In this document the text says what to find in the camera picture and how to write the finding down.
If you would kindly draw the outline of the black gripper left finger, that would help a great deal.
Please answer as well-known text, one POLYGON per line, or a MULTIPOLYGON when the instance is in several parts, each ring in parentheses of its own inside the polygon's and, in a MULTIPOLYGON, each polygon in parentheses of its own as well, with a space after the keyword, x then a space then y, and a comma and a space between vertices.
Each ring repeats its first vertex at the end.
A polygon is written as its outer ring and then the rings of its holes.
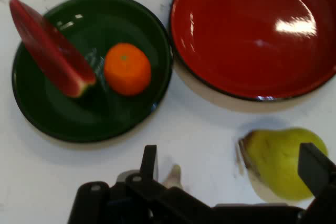
POLYGON ((207 223, 210 207, 183 190, 156 180, 157 146, 144 148, 141 167, 110 187, 81 185, 68 223, 207 223))

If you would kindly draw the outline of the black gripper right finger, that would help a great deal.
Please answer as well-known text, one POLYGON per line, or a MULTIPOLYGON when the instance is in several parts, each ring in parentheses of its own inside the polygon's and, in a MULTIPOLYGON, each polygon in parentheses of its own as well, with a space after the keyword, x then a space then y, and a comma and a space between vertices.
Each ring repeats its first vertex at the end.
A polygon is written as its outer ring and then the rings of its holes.
POLYGON ((299 223, 335 223, 335 164, 314 144, 301 143, 298 174, 314 195, 299 223))

